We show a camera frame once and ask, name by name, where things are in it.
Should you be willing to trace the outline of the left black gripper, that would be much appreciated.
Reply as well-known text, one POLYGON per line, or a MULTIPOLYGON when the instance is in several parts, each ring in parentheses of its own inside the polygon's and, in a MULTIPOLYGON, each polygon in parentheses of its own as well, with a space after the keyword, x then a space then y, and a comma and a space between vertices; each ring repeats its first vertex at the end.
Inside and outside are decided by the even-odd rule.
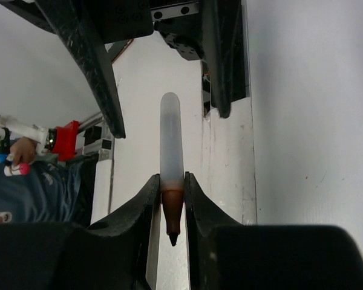
POLYGON ((156 31, 182 58, 206 61, 211 103, 220 117, 228 118, 232 103, 247 96, 241 1, 97 1, 96 28, 83 1, 44 0, 36 5, 84 74, 115 138, 126 133, 103 43, 156 31))

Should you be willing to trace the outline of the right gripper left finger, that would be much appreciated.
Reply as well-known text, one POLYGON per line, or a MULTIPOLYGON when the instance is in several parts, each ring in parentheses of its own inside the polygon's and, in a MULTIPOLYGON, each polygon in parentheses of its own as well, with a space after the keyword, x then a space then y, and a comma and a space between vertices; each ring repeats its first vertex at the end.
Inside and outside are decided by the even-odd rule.
POLYGON ((0 289, 155 289, 160 177, 88 228, 0 224, 0 289))

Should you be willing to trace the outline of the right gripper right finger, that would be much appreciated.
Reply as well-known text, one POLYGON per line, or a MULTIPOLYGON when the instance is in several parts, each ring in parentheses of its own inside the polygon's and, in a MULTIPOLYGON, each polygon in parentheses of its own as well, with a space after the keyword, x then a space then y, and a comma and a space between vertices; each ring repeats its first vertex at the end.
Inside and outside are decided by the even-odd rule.
POLYGON ((363 258, 329 225, 242 225, 184 181, 192 289, 363 289, 363 258))

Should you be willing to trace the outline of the orange tip marker pen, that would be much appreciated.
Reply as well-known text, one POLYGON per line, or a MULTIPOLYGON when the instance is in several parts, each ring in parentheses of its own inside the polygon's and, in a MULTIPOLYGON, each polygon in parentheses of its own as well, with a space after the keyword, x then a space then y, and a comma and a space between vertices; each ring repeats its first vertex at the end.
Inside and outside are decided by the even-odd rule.
POLYGON ((184 203, 184 164, 180 100, 167 92, 160 102, 160 191, 166 234, 176 246, 184 203))

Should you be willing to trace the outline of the operator hand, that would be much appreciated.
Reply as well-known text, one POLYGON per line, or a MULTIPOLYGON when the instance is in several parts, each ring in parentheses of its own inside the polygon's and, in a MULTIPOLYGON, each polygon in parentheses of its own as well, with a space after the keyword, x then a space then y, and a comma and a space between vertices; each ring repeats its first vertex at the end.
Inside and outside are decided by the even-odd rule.
POLYGON ((31 164, 36 156, 37 142, 27 137, 22 137, 15 141, 10 148, 10 153, 13 155, 13 165, 17 166, 20 163, 31 164))

